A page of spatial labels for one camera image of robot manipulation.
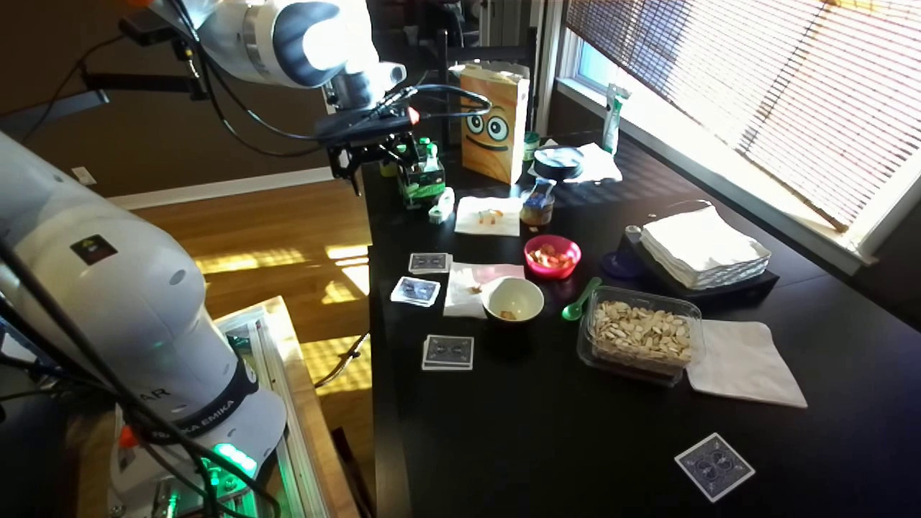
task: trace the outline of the black table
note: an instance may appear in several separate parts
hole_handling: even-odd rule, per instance
[[[588,369],[559,309],[621,243],[624,225],[702,199],[634,140],[624,182],[559,188],[555,234],[584,247],[568,281],[540,281],[546,310],[506,327],[391,306],[411,250],[460,261],[522,261],[522,238],[456,235],[404,212],[365,173],[372,218],[374,464],[379,516],[921,516],[921,337],[726,205],[775,257],[759,303],[705,306],[707,320],[759,320],[808,408],[660,389]],[[457,196],[510,188],[456,173]],[[420,371],[425,333],[473,333],[476,371]],[[707,504],[673,454],[720,432],[756,474]]]

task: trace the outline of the snack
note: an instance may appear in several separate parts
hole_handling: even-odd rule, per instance
[[[681,369],[692,359],[689,322],[660,309],[599,303],[589,314],[588,340],[597,358],[640,369]]]

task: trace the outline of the plastic container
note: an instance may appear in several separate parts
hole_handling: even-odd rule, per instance
[[[700,316],[684,299],[602,286],[581,320],[576,350],[592,369],[673,386],[693,350],[689,320]]]
[[[543,280],[568,280],[581,261],[581,247],[559,234],[538,234],[523,243],[523,266]]]

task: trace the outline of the cardboard box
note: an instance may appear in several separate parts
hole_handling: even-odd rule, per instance
[[[523,163],[529,74],[517,64],[463,64],[460,89],[492,100],[487,114],[460,125],[460,163],[504,185],[516,185]]]

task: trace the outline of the card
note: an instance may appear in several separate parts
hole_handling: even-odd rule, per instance
[[[434,280],[399,276],[391,291],[391,303],[431,309],[437,299],[437,291],[441,291],[441,281]]]
[[[453,254],[408,254],[408,273],[434,276],[453,270]]]
[[[424,371],[473,371],[476,337],[430,333]]]
[[[749,460],[716,432],[702,437],[673,460],[712,504],[726,499],[743,480],[753,477]]]

